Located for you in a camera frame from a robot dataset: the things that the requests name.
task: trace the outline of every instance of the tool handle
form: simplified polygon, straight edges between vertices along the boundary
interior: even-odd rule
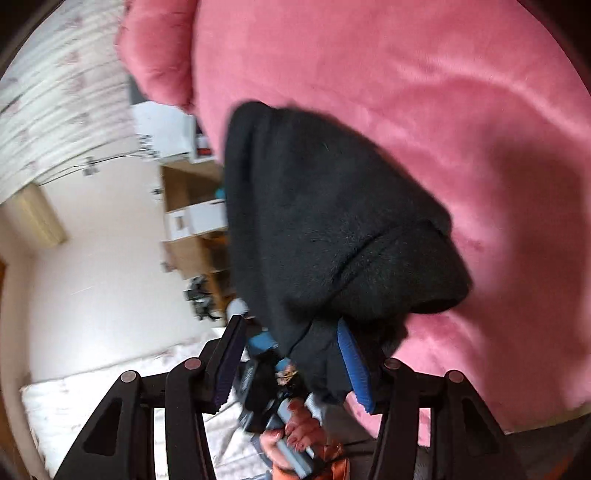
[[[277,408],[277,413],[271,417],[267,424],[268,430],[282,430],[285,427],[285,424],[291,418],[291,411],[288,408],[289,404],[290,399],[287,398],[281,402]],[[282,438],[277,442],[277,448],[290,463],[299,478],[305,478],[324,466],[322,459],[315,454],[311,447],[308,447],[303,452],[298,452],[290,447],[285,439]]]

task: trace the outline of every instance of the electrical cable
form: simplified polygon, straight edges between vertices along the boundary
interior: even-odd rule
[[[95,160],[95,161],[89,162],[88,165],[72,165],[71,167],[64,168],[63,170],[58,171],[55,175],[59,175],[62,172],[65,172],[67,170],[71,170],[72,168],[76,168],[77,170],[69,171],[68,173],[64,173],[63,175],[60,175],[58,177],[52,177],[49,180],[38,184],[38,186],[43,187],[44,185],[47,185],[48,183],[51,183],[52,181],[62,179],[63,177],[67,177],[68,175],[71,175],[73,173],[78,173],[79,171],[83,171],[89,166],[94,166],[94,165],[97,165],[99,163],[103,163],[103,162],[106,162],[109,160],[117,160],[118,158],[129,158],[129,157],[136,157],[136,158],[143,157],[143,155],[133,155],[134,153],[138,153],[138,152],[140,152],[140,150],[137,150],[135,152],[129,152],[129,154],[114,155],[112,157],[102,158],[101,160]]]

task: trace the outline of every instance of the white curtain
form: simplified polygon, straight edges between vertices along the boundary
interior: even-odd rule
[[[113,42],[123,0],[65,0],[0,79],[0,203],[39,175],[132,137]]]

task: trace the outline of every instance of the gray handle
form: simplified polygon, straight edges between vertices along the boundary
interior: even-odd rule
[[[290,463],[299,478],[306,478],[314,471],[316,463],[307,452],[296,452],[287,444],[285,439],[277,442],[277,448]]]

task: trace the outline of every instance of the white box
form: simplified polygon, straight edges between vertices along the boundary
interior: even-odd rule
[[[223,230],[228,227],[226,200],[196,203],[166,214],[169,240]]]

